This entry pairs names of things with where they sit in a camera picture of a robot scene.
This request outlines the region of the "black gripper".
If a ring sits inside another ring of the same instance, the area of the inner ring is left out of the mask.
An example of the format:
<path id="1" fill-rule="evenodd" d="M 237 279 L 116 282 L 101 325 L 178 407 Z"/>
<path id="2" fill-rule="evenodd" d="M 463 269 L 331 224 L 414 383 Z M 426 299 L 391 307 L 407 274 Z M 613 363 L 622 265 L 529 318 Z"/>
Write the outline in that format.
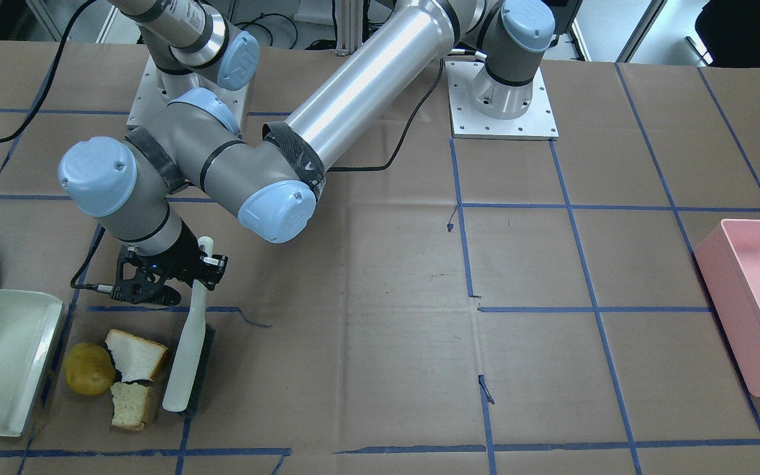
<path id="1" fill-rule="evenodd" d="M 177 241 L 159 255 L 139 255 L 131 246 L 120 249 L 113 298 L 132 304 L 177 305 L 181 294 L 167 286 L 167 280 L 175 278 L 190 286 L 199 280 L 212 291 L 221 281 L 227 263 L 227 256 L 199 249 L 197 238 L 182 222 Z"/>

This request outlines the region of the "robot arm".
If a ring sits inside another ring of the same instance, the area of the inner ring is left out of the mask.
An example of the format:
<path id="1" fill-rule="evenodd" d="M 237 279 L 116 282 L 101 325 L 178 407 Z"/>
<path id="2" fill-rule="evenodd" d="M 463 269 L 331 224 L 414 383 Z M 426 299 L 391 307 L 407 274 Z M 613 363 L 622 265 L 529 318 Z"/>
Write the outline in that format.
<path id="1" fill-rule="evenodd" d="M 167 280 L 213 290 L 227 259 L 201 249 L 167 195 L 198 187 L 245 228 L 284 243 L 313 216 L 335 160 L 431 61 L 466 42 L 486 55 L 488 86 L 527 91 L 555 31 L 543 1 L 400 1 L 306 102 L 265 124 L 257 147 L 203 87 L 169 100 L 123 141 L 73 145 L 60 161 L 61 187 L 123 246 L 115 282 L 82 288 L 165 306 L 181 300 Z"/>
<path id="2" fill-rule="evenodd" d="M 127 126 L 134 129 L 188 90 L 210 90 L 238 123 L 260 46 L 205 1 L 112 1 L 135 21 L 150 58 Z"/>

